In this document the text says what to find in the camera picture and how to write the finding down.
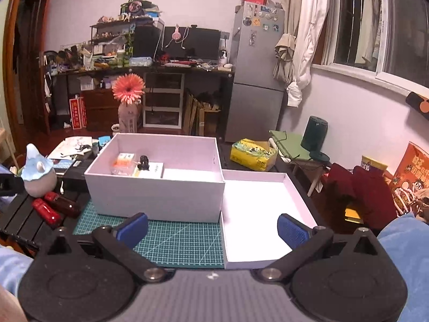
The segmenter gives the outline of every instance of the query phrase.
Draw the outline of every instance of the red bottle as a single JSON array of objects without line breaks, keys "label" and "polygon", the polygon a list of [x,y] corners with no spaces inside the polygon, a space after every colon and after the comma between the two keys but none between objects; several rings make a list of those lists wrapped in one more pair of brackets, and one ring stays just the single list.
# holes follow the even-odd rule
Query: red bottle
[{"label": "red bottle", "polygon": [[52,208],[56,211],[63,213],[68,217],[79,217],[80,209],[76,202],[66,199],[65,197],[62,197],[53,191],[47,192],[43,198],[48,201]]},{"label": "red bottle", "polygon": [[55,229],[58,228],[61,225],[61,222],[63,219],[61,216],[55,212],[51,207],[48,206],[48,204],[43,201],[41,198],[35,199],[31,206],[35,209],[37,214],[39,214],[44,221],[48,223],[48,225]]}]

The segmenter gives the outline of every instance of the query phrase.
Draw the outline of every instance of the refrigerator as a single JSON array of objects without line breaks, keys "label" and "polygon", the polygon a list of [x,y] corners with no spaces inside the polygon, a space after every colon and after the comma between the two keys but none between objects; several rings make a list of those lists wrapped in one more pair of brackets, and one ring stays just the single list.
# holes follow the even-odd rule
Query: refrigerator
[{"label": "refrigerator", "polygon": [[284,10],[245,2],[235,15],[230,63],[235,76],[226,142],[268,140],[277,126],[285,83],[273,78],[275,46],[283,35]]}]

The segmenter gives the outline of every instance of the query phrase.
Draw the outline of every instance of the pink flower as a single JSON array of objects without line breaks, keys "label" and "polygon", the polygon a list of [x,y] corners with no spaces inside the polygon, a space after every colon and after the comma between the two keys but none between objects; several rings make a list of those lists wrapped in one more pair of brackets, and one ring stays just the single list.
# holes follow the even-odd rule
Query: pink flower
[{"label": "pink flower", "polygon": [[145,93],[144,87],[143,79],[136,74],[119,76],[112,88],[113,96],[122,103],[133,104]]}]

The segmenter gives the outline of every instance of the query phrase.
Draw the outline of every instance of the window sill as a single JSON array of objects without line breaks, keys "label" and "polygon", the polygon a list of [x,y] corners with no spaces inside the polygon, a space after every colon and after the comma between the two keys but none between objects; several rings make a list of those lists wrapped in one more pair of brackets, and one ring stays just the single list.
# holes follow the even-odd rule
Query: window sill
[{"label": "window sill", "polygon": [[383,87],[385,89],[391,90],[405,97],[410,94],[410,92],[415,92],[421,96],[429,98],[429,88],[384,72],[376,74],[375,72],[371,72],[369,70],[353,68],[352,66],[342,64],[312,64],[312,68],[322,69],[325,71],[335,72],[338,74],[357,78],[362,81],[366,81],[374,85]]}]

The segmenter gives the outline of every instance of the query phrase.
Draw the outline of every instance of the yellow tissue package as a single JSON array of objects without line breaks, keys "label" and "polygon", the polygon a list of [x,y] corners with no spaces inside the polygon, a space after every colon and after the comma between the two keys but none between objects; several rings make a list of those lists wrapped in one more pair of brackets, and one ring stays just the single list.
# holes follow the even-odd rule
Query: yellow tissue package
[{"label": "yellow tissue package", "polygon": [[232,145],[231,161],[257,172],[268,172],[275,164],[277,150],[268,142],[242,139]]}]

